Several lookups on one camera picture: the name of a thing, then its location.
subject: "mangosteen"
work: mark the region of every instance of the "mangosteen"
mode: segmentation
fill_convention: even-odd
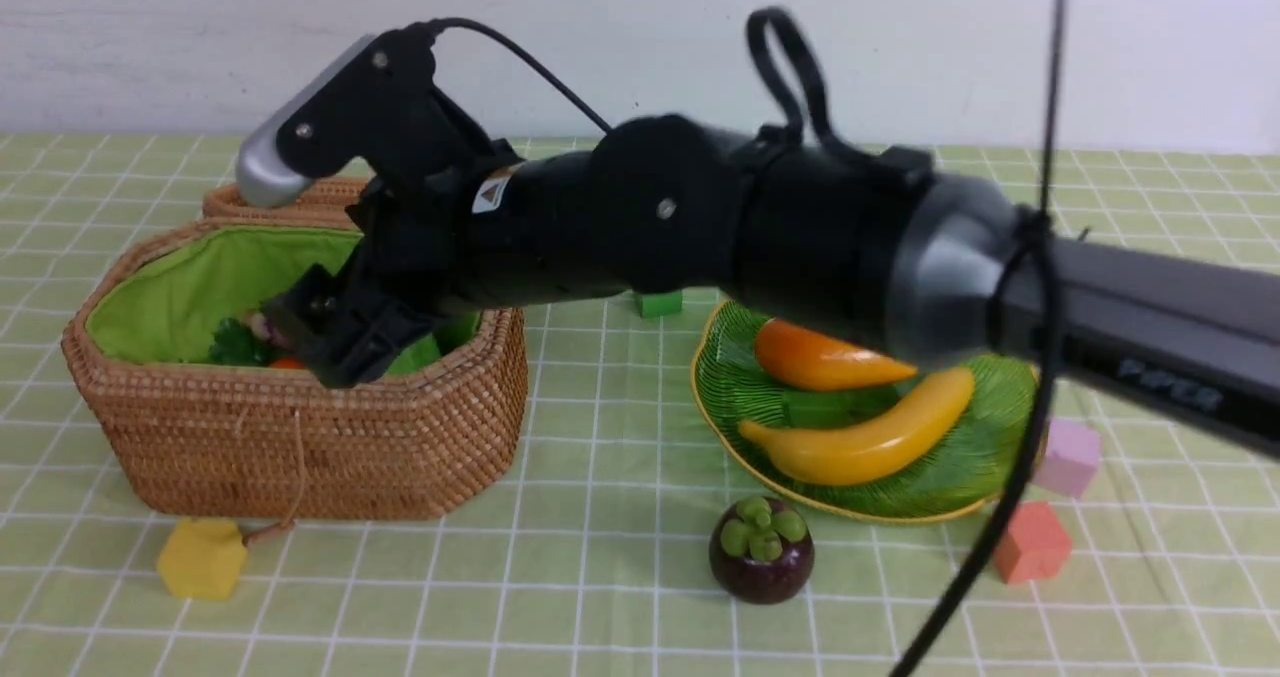
[[[749,497],[728,508],[709,548],[716,581],[751,604],[786,601],[813,573],[813,536],[804,517],[768,497]]]

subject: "yellow banana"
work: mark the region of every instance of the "yellow banana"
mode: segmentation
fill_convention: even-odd
[[[745,418],[739,434],[759,445],[773,466],[801,482],[861,485],[887,477],[938,444],[973,398],[969,367],[924,376],[893,407],[835,430],[765,427]]]

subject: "yellow plate rim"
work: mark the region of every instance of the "yellow plate rim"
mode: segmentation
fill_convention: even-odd
[[[728,452],[728,454],[731,454],[735,462],[740,463],[740,466],[745,468],[753,477],[755,477],[755,480],[759,481],[762,485],[773,490],[778,495],[782,495],[786,499],[795,500],[796,503],[812,507],[814,509],[819,509],[820,512],[827,512],[829,514],[836,514],[838,517],[847,517],[850,520],[858,520],[861,522],[873,522],[879,525],[936,525],[938,522],[948,522],[951,520],[972,514],[978,509],[982,509],[983,506],[989,503],[989,500],[996,500],[1000,498],[1002,493],[995,493],[984,499],[974,500],[973,504],[961,507],[960,509],[945,512],[942,514],[932,514],[929,517],[881,517],[878,514],[868,514],[865,512],[854,512],[852,509],[835,507],[832,504],[824,503],[823,500],[815,500],[813,498],[794,493],[783,488],[782,485],[774,482],[773,480],[765,477],[764,475],[762,475],[759,471],[755,470],[755,467],[753,467],[748,462],[748,459],[742,458],[742,456],[737,453],[736,449],[733,449],[733,445],[732,443],[728,442],[728,438],[724,436],[724,434],[719,430],[719,427],[716,426],[716,422],[707,412],[707,407],[703,404],[701,393],[699,393],[698,390],[698,362],[703,357],[703,352],[705,352],[707,349],[707,340],[710,338],[712,326],[716,325],[716,317],[718,316],[718,314],[721,314],[722,308],[727,307],[727,305],[731,305],[732,302],[733,302],[732,299],[722,299],[721,303],[718,303],[716,308],[712,310],[712,314],[707,319],[705,325],[703,325],[701,335],[698,338],[698,349],[694,351],[694,358],[689,363],[689,381],[694,393],[694,404],[698,404],[698,412],[703,416],[703,421],[705,421],[707,426],[710,427],[713,433],[716,433],[716,435],[719,438],[721,445],[724,447],[724,450]],[[1032,372],[1032,378],[1034,378],[1034,380],[1039,381],[1039,374],[1033,367],[1028,366],[1028,371]],[[1044,440],[1042,435],[1041,445],[1036,456],[1037,466],[1044,457],[1046,443],[1047,440]]]

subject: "white wall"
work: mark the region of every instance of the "white wall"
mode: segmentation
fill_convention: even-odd
[[[748,13],[780,3],[850,139],[1034,143],[1048,0],[0,0],[0,129],[247,131],[365,31],[507,31],[613,122],[777,115]],[[1280,0],[1073,0],[1065,145],[1280,152]],[[515,58],[447,35],[440,81],[495,134],[594,129]]]

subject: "green plate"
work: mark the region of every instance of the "green plate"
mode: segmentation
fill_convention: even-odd
[[[1000,495],[1036,392],[1027,363],[983,354],[968,362],[977,386],[968,410],[942,440],[902,471],[864,485],[829,488],[787,477],[737,433],[741,418],[772,427],[837,427],[892,407],[910,384],[840,393],[781,385],[755,362],[755,334],[768,316],[736,302],[719,305],[694,354],[694,395],[703,417],[735,459],[769,489],[817,509],[878,522],[938,522]]]

